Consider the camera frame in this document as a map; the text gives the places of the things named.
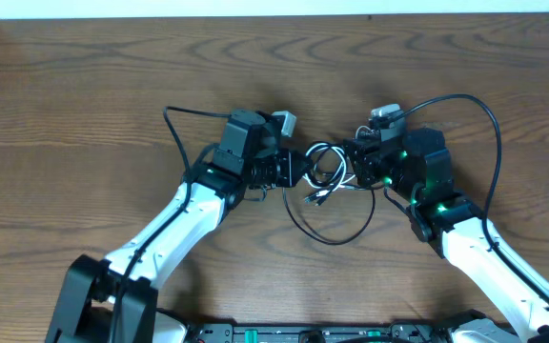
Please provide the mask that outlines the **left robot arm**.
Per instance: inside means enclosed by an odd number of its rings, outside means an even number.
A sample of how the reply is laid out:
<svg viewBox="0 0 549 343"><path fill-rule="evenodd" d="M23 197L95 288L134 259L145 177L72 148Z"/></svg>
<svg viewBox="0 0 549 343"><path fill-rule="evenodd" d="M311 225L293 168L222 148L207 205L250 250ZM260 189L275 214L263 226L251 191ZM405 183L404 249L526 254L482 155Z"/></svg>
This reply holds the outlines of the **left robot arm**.
<svg viewBox="0 0 549 343"><path fill-rule="evenodd" d="M49 342L183 342L189 324L158 309L159 290L190 250L213 232L248 190L292 188L312 166L282 147L296 118L288 111L233 110L221 139L184 173L165 209L101 260L85 254L68 268L53 311Z"/></svg>

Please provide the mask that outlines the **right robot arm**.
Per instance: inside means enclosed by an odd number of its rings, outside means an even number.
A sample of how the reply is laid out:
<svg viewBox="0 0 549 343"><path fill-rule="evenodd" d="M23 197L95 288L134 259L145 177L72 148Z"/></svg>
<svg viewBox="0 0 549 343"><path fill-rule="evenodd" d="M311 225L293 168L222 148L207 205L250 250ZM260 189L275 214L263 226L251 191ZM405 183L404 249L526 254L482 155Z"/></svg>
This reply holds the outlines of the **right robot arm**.
<svg viewBox="0 0 549 343"><path fill-rule="evenodd" d="M408 201L404 212L421 242L465 273L523 342L549 342L549 282L501 237L485 211L456 190L441 131L418 129L346 139L360 186L382 182Z"/></svg>

